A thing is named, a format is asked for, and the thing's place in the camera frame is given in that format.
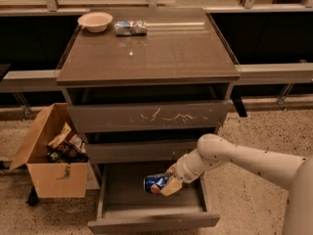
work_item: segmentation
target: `cardboard box flap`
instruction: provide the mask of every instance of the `cardboard box flap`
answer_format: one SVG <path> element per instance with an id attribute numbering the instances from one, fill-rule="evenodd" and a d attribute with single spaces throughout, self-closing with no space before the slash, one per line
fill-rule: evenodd
<path id="1" fill-rule="evenodd" d="M 83 198 L 86 194 L 86 164 L 27 164 L 39 198 Z"/>
<path id="2" fill-rule="evenodd" d="M 41 135 L 42 130 L 46 125 L 48 116 L 51 113 L 53 107 L 54 105 L 49 106 L 38 113 L 34 123 L 31 125 L 28 133 L 24 137 L 17 154 L 12 160 L 10 170 L 20 167 L 27 163 L 32 151 L 34 150 L 37 144 L 39 136 Z"/>

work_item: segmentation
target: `drawer front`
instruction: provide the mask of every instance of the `drawer front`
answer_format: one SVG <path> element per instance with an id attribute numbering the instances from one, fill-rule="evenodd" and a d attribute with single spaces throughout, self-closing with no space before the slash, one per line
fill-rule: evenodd
<path id="1" fill-rule="evenodd" d="M 212 227 L 219 214 L 210 211 L 199 179 L 169 197 L 146 193 L 143 179 L 164 172 L 172 162 L 105 164 L 94 234 Z"/>
<path id="2" fill-rule="evenodd" d="M 81 133 L 220 126 L 227 111 L 226 101 L 69 107 L 76 130 Z"/>
<path id="3" fill-rule="evenodd" d="M 197 140 L 86 145 L 92 164 L 178 160 L 194 150 Z"/>

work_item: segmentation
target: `cabinet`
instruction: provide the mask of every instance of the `cabinet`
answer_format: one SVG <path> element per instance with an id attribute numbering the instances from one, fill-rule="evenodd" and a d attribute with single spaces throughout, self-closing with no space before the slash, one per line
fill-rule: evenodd
<path id="1" fill-rule="evenodd" d="M 202 9 L 107 9 L 102 33 L 82 28 L 57 79 L 92 164 L 104 165 L 94 233 L 213 226 L 201 179 L 174 196 L 149 195 L 164 172 L 217 133 L 239 75 Z M 113 23 L 145 20 L 145 36 L 117 37 Z"/>

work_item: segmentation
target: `open drawer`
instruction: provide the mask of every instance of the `open drawer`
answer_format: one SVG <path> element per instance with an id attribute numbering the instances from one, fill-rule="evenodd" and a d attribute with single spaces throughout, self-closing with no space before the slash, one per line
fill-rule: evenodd
<path id="1" fill-rule="evenodd" d="M 172 196 L 144 191 L 144 177 L 166 171 L 173 162 L 105 164 L 94 234 L 212 227 L 219 214 L 209 209 L 202 179 Z"/>

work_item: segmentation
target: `white bowl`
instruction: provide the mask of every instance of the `white bowl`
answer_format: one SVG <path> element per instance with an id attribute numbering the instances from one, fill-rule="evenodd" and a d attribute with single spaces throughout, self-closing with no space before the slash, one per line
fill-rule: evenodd
<path id="1" fill-rule="evenodd" d="M 104 12 L 92 12 L 81 16 L 78 23 L 85 26 L 90 32 L 102 32 L 107 29 L 112 16 Z"/>

